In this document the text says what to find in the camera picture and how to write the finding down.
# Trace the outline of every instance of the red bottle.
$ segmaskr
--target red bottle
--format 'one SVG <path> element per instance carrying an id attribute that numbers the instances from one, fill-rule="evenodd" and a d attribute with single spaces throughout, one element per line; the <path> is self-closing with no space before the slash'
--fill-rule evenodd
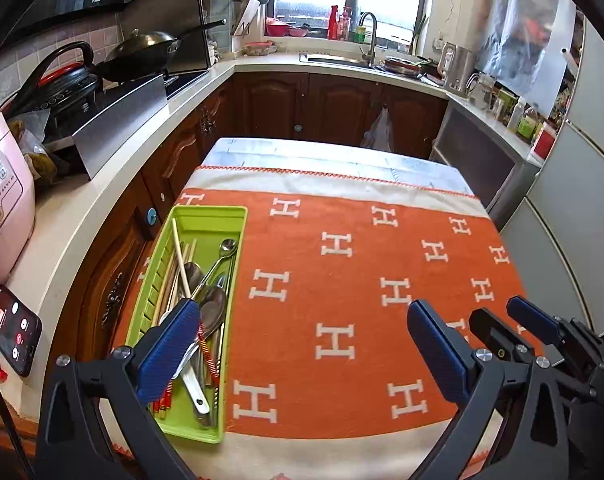
<path id="1" fill-rule="evenodd" d="M 338 16 L 338 6 L 333 5 L 333 6 L 331 6 L 331 16 L 329 17 L 329 34 L 328 34 L 329 40 L 337 40 L 337 38 L 338 38 L 337 16 Z"/>

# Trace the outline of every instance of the refrigerator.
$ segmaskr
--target refrigerator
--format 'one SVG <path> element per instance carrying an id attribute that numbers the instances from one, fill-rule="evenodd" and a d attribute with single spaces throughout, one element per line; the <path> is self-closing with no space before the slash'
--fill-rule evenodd
<path id="1" fill-rule="evenodd" d="M 604 333 L 604 41 L 591 23 L 556 143 L 501 235 L 530 301 Z"/>

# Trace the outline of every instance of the blue knob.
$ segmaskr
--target blue knob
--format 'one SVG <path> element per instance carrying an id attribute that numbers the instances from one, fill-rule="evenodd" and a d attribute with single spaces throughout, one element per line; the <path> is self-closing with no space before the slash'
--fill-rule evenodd
<path id="1" fill-rule="evenodd" d="M 149 225 L 155 225 L 155 222 L 157 222 L 157 211 L 154 208 L 151 207 L 146 212 L 146 221 Z"/>

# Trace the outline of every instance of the sink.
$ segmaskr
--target sink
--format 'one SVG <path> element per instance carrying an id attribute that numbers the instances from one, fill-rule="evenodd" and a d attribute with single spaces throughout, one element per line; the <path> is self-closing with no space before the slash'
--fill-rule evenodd
<path id="1" fill-rule="evenodd" d="M 333 65 L 355 66 L 358 68 L 371 68 L 368 63 L 361 59 L 350 57 L 326 56 L 324 54 L 300 54 L 302 63 L 329 63 Z"/>

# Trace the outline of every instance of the faucet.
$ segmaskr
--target faucet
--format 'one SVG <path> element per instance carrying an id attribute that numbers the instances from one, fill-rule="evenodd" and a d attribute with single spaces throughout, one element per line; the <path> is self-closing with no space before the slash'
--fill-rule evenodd
<path id="1" fill-rule="evenodd" d="M 368 54 L 362 50 L 362 47 L 359 49 L 362 51 L 362 59 L 368 63 L 369 66 L 373 66 L 375 63 L 375 43 L 377 42 L 377 18 L 373 14 L 373 12 L 362 12 L 362 15 L 359 17 L 359 26 L 364 26 L 364 19 L 370 16 L 373 18 L 373 35 L 371 36 L 371 49 L 368 51 Z"/>

